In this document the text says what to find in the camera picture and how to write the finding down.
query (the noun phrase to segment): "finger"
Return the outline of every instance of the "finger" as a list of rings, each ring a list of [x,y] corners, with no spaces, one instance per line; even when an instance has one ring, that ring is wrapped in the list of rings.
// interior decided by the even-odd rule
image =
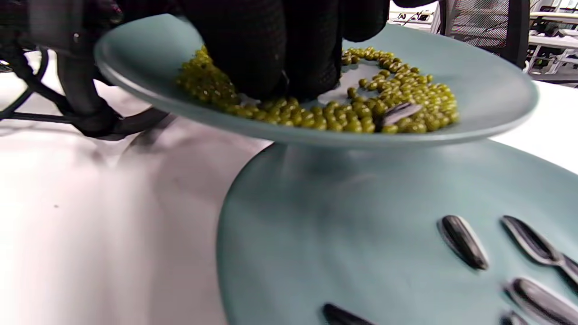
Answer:
[[[182,0],[215,66],[237,89],[264,99],[283,83],[286,29],[281,0]]]
[[[290,94],[311,99],[339,81],[341,33],[338,0],[285,0]]]
[[[363,42],[385,27],[389,16],[389,0],[342,0],[343,37]]]

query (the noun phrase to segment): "green pea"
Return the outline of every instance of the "green pea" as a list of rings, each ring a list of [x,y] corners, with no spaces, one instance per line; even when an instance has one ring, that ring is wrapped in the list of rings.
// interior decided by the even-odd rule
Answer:
[[[336,101],[331,101],[329,103],[327,103],[327,105],[325,106],[326,109],[336,109],[339,107],[339,103]]]
[[[353,132],[353,133],[361,133],[363,132],[363,128],[361,127],[361,124],[358,123],[348,123],[343,130],[345,132]]]
[[[307,119],[307,120],[301,121],[301,127],[302,128],[312,128],[314,125],[315,125],[314,119]]]
[[[429,132],[434,132],[439,130],[442,124],[438,119],[430,118],[425,119],[425,126],[427,127]]]
[[[323,109],[319,106],[314,106],[311,108],[311,112],[313,113],[313,115],[315,116],[321,116],[323,115]]]
[[[366,89],[369,91],[373,91],[377,89],[377,83],[376,82],[371,82],[366,86]]]
[[[359,95],[355,96],[354,98],[351,99],[351,101],[353,103],[356,103],[356,102],[363,103],[363,102],[365,102],[365,100],[366,100],[365,97],[359,96]]]
[[[343,65],[350,65],[350,64],[351,64],[351,61],[352,61],[352,60],[351,60],[351,57],[350,57],[350,56],[346,56],[346,57],[341,58],[341,63],[342,63]]]
[[[409,118],[409,117],[404,117],[402,119],[400,119],[399,121],[397,121],[395,124],[398,126],[399,132],[405,132],[405,130],[407,129],[407,127],[412,123],[413,121]]]
[[[330,131],[333,131],[333,132],[343,131],[343,127],[337,121],[328,122],[327,123],[327,129]]]
[[[389,72],[388,70],[381,70],[381,71],[379,72],[379,74],[382,75],[382,76],[384,76],[384,77],[386,77],[386,78],[388,78],[389,76],[391,76],[391,72]]]
[[[381,129],[381,133],[396,134],[399,131],[399,127],[395,124],[385,125]]]
[[[257,121],[264,121],[267,118],[267,113],[260,110],[253,115],[253,119]]]
[[[375,132],[375,124],[373,123],[361,123],[361,130],[363,133],[374,133]]]
[[[349,98],[354,98],[355,96],[357,96],[357,89],[353,88],[353,87],[349,87],[347,89],[347,96]]]
[[[292,127],[292,126],[294,126],[293,121],[291,121],[291,120],[289,120],[289,119],[281,119],[281,120],[279,121],[279,125],[283,125],[283,126],[286,126],[286,127]]]

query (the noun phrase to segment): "desk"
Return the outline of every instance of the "desk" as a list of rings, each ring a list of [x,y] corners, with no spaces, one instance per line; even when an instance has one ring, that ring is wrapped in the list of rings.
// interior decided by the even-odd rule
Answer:
[[[578,39],[565,36],[565,37],[545,37],[545,36],[533,36],[528,37],[529,45],[536,45],[536,50],[530,58],[528,66],[531,68],[538,57],[538,51],[542,46],[555,47],[559,49],[564,49],[564,52],[560,55],[559,59],[552,64],[548,70],[548,74],[556,73],[560,67],[561,60],[565,59],[568,55],[572,54],[575,50],[578,50]]]
[[[424,21],[416,23],[415,20],[410,20],[409,22],[406,23],[405,20],[388,20],[387,23],[413,28],[424,32],[429,32],[431,29],[431,23]]]
[[[22,86],[0,75],[0,105]],[[54,65],[44,78],[60,89]],[[578,90],[539,84],[540,104],[496,141],[578,173]],[[147,104],[98,85],[111,106]],[[33,96],[27,111],[53,111]],[[0,123],[0,324],[225,325],[217,215],[229,185],[267,141],[185,119],[101,142],[67,125]]]
[[[560,32],[566,36],[578,37],[578,31],[575,29],[562,29]]]
[[[578,24],[578,14],[562,12],[531,12],[530,19],[557,21],[564,24]]]

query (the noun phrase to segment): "plate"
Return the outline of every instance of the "plate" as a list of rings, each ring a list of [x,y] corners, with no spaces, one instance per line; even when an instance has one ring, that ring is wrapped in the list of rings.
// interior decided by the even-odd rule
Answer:
[[[526,221],[578,258],[578,176],[483,140],[419,150],[273,144],[234,181],[221,211],[217,267],[230,325],[325,325],[326,302],[373,324],[489,325],[502,293],[533,278],[578,304],[556,270],[534,264],[500,225]],[[436,222],[460,215],[489,260],[475,271]]]
[[[444,36],[388,25],[367,42],[345,42],[343,46],[373,46],[393,52],[422,72],[434,75],[436,82],[449,85],[458,101],[459,124],[421,135],[360,135],[280,127],[225,115],[192,101],[177,87],[175,78],[181,64],[201,46],[202,39],[190,23],[165,14],[108,32],[96,45],[95,59],[113,84],[158,109],[227,131],[302,145],[377,148],[467,142],[518,126],[529,118],[538,98],[527,75],[493,54]],[[364,77],[360,73],[373,74],[347,72],[341,80],[342,88],[333,96],[343,96],[344,88]]]

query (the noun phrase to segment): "pea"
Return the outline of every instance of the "pea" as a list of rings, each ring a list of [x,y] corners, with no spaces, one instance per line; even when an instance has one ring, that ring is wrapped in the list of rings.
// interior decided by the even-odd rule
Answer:
[[[451,112],[448,118],[450,119],[450,123],[453,124],[460,120],[460,114],[458,112]]]
[[[352,101],[353,103],[356,103],[356,102],[358,102],[358,103],[363,103],[363,102],[366,101],[366,99],[365,99],[365,97],[363,97],[363,96],[355,96],[354,98],[352,98],[351,101]]]
[[[397,121],[396,125],[398,126],[399,132],[405,132],[405,130],[407,129],[407,127],[412,123],[413,121],[409,118],[409,117],[404,117],[402,119],[400,119],[399,121]]]
[[[343,127],[337,121],[327,123],[327,129],[333,132],[343,131]]]
[[[381,129],[381,133],[396,134],[399,131],[399,127],[395,124],[385,125]]]
[[[270,124],[277,124],[281,118],[278,115],[267,115],[265,118],[265,122]]]
[[[342,57],[341,63],[343,65],[350,65],[351,64],[351,57],[350,56]]]
[[[373,91],[377,89],[377,83],[376,82],[371,82],[366,86],[366,89],[369,91]]]
[[[424,124],[419,122],[413,122],[407,126],[407,132],[409,133],[426,133],[427,128]]]
[[[267,118],[267,113],[260,110],[259,112],[253,115],[253,119],[257,121],[264,121]]]
[[[345,132],[361,133],[363,132],[363,127],[361,123],[349,123],[343,128]]]
[[[427,127],[429,132],[434,132],[434,131],[439,130],[439,128],[442,126],[442,124],[438,119],[430,118],[430,119],[425,119],[425,126]]]
[[[373,108],[373,114],[375,116],[382,116],[385,114],[387,106],[382,101],[377,101],[375,107]]]
[[[388,77],[391,75],[391,72],[389,72],[388,70],[381,70],[381,71],[379,72],[379,74],[382,75],[382,76],[384,76],[384,77],[386,77],[386,78],[388,78]]]
[[[375,124],[373,123],[361,123],[361,130],[364,133],[374,133],[375,132]]]
[[[313,115],[315,116],[321,116],[323,115],[323,110],[321,107],[319,106],[314,106],[311,108],[311,112],[313,113]]]
[[[357,89],[353,88],[353,87],[349,87],[347,89],[347,96],[349,98],[354,98],[355,96],[357,96]]]
[[[357,113],[357,116],[360,118],[371,117],[371,115],[372,115],[371,110],[367,106],[363,107],[359,110],[356,110],[355,112]]]
[[[314,119],[306,119],[301,121],[301,127],[302,128],[312,128],[315,125],[315,120]]]
[[[239,110],[237,110],[236,115],[239,117],[242,117],[244,119],[250,119],[253,117],[253,112],[251,112],[250,110],[246,110],[246,109],[239,109]]]
[[[329,108],[329,109],[336,109],[339,107],[339,103],[336,101],[331,101],[329,103],[327,103],[327,105],[325,106],[325,108]]]
[[[283,126],[286,126],[286,127],[292,127],[292,126],[294,126],[293,121],[291,121],[290,119],[281,119],[281,120],[279,121],[279,125],[283,125]]]

